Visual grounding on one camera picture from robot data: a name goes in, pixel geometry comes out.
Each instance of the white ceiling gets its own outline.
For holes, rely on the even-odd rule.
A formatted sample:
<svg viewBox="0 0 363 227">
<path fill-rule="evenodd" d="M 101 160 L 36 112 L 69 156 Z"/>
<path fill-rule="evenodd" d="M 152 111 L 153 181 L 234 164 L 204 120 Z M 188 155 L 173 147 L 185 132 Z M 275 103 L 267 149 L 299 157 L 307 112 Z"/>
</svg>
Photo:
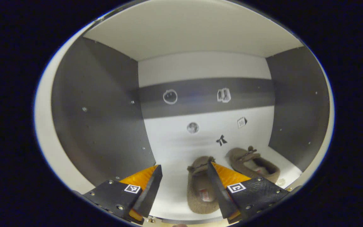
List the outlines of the white ceiling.
<svg viewBox="0 0 363 227">
<path fill-rule="evenodd" d="M 149 0 L 104 20 L 84 37 L 137 61 L 193 51 L 269 57 L 303 46 L 271 20 L 225 0 Z"/>
</svg>

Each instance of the fuzzy slipper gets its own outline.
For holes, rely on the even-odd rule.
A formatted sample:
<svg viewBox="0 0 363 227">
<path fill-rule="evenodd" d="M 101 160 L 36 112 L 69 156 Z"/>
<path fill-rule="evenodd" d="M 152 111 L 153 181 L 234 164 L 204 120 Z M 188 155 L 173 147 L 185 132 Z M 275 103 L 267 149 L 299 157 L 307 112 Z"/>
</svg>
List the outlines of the fuzzy slipper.
<svg viewBox="0 0 363 227">
<path fill-rule="evenodd" d="M 233 148 L 229 153 L 231 166 L 235 171 L 250 178 L 264 177 L 275 183 L 278 180 L 280 170 L 271 162 L 255 153 L 257 150 L 249 146 L 248 151 L 242 148 Z"/>
<path fill-rule="evenodd" d="M 215 159 L 202 156 L 187 168 L 187 203 L 190 210 L 197 214 L 210 214 L 219 209 L 216 193 L 206 173 L 208 161 L 215 162 Z"/>
</svg>

